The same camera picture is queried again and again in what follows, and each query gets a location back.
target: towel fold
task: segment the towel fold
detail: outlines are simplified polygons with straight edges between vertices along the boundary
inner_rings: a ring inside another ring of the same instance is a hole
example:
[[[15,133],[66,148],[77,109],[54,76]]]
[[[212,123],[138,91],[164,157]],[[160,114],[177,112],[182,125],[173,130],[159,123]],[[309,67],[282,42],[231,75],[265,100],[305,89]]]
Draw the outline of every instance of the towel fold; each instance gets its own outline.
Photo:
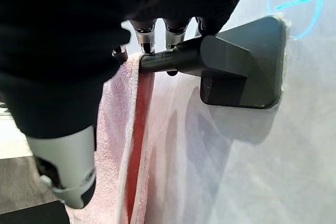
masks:
[[[97,125],[97,186],[84,209],[67,208],[73,224],[142,224],[149,160],[147,117],[154,75],[139,74],[141,54],[129,57],[104,84]]]

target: robotic hand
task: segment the robotic hand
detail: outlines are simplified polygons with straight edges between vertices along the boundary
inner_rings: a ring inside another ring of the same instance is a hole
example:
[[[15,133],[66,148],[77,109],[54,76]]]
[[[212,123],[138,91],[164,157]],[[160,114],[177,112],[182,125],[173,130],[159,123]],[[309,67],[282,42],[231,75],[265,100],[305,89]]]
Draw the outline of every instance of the robotic hand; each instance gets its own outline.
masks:
[[[0,92],[41,181],[62,202],[83,208],[95,190],[102,87],[127,59],[130,40],[121,23],[130,20],[142,51],[152,54],[157,18],[171,49],[192,17],[200,34],[215,34],[238,1],[0,0]]]

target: blue marker drawing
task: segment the blue marker drawing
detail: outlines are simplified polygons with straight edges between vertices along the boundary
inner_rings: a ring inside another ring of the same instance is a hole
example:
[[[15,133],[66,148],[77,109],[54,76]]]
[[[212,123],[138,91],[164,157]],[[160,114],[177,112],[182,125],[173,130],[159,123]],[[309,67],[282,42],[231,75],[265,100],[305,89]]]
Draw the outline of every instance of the blue marker drawing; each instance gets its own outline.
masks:
[[[272,9],[271,6],[270,6],[270,0],[268,0],[268,3],[267,3],[268,13],[272,14],[274,11],[280,11],[284,8],[287,8],[287,7],[290,7],[290,6],[293,6],[293,5],[302,4],[302,3],[307,3],[307,2],[310,2],[310,1],[312,1],[312,0],[296,0],[296,1],[285,3],[283,5],[277,6],[274,9]],[[320,12],[321,12],[321,9],[322,9],[322,4],[323,4],[323,0],[317,0],[315,13],[314,13],[314,16],[313,16],[313,18],[310,22],[310,25],[302,33],[293,36],[294,38],[297,38],[297,39],[302,38],[312,30],[312,28],[314,27],[315,23],[317,22],[317,20],[319,18],[319,15],[320,15]]]
[[[297,4],[301,4],[301,3],[305,3],[305,2],[309,2],[309,1],[312,1],[312,0],[296,0],[296,1],[292,1],[292,2],[285,3],[283,5],[279,5],[279,6],[275,7],[275,10],[281,10],[281,9],[284,9],[286,7],[289,7],[289,6],[293,6],[293,5],[297,5]]]

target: white wall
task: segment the white wall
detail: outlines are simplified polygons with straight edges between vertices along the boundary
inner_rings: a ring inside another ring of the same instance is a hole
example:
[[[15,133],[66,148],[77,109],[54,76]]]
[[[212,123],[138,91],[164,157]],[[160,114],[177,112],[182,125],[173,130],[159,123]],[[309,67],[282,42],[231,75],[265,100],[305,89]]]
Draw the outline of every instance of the white wall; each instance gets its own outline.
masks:
[[[267,15],[268,1],[241,0],[224,29]],[[319,4],[280,8],[292,38],[276,108],[207,106],[199,78],[156,75],[146,223],[336,223],[336,2]],[[133,33],[128,51],[138,50]]]

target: dark gray bracket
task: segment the dark gray bracket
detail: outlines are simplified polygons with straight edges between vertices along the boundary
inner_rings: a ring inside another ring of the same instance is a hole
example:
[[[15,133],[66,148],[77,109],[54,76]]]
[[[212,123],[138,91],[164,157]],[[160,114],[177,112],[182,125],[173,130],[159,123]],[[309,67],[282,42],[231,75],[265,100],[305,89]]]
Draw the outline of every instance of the dark gray bracket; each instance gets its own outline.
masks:
[[[281,96],[285,45],[283,21],[267,16],[145,56],[140,71],[178,70],[199,76],[206,104],[267,109]]]

